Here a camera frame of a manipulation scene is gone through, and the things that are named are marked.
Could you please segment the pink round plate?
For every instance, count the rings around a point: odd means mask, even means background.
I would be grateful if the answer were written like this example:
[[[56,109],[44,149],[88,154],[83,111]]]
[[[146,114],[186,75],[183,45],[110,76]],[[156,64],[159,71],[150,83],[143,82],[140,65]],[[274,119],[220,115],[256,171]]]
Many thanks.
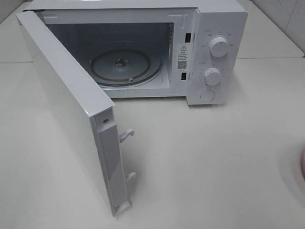
[[[301,154],[301,171],[303,178],[305,178],[305,151]]]

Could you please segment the white microwave door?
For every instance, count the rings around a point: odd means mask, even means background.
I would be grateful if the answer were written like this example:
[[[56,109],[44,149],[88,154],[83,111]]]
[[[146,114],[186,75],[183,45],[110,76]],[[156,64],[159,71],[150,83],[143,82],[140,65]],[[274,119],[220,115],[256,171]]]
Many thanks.
[[[131,205],[120,143],[134,134],[119,134],[114,102],[32,11],[17,14],[41,85],[53,113],[67,133],[91,180],[113,216]]]

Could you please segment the round white door button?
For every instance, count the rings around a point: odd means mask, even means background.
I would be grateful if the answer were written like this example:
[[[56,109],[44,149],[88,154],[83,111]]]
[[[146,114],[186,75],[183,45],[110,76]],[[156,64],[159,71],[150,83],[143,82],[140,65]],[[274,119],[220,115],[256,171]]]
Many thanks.
[[[210,102],[215,98],[215,92],[213,90],[203,91],[200,95],[203,101]]]

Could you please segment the glass microwave turntable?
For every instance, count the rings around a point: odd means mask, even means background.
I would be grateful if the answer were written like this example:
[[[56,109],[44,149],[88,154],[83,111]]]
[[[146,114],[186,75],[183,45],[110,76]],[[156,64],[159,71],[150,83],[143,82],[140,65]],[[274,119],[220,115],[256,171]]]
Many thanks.
[[[90,63],[91,76],[102,86],[125,87],[156,76],[163,66],[162,53],[152,44],[132,41],[106,43]]]

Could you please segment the white microwave knob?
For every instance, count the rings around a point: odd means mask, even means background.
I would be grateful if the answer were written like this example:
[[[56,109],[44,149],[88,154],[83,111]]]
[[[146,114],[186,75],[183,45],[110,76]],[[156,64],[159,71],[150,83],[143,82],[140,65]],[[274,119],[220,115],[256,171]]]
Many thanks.
[[[204,72],[204,81],[209,86],[217,85],[222,78],[222,73],[217,68],[210,68]]]
[[[229,40],[225,36],[216,36],[209,42],[209,50],[214,57],[223,57],[228,53]]]

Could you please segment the white microwave oven body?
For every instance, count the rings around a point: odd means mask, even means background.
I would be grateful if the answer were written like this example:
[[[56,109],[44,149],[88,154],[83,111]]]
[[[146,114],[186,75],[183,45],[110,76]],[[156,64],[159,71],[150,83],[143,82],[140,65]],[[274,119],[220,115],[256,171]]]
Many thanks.
[[[189,105],[223,104],[233,74],[247,20],[235,0],[34,0],[32,11],[91,76],[91,60],[106,43],[132,41],[152,44],[162,53],[163,66],[152,79],[137,85],[106,87],[112,99],[184,97]],[[209,42],[229,40],[228,53],[214,57]],[[221,81],[209,86],[204,72],[217,68]],[[213,90],[206,102],[203,91]]]

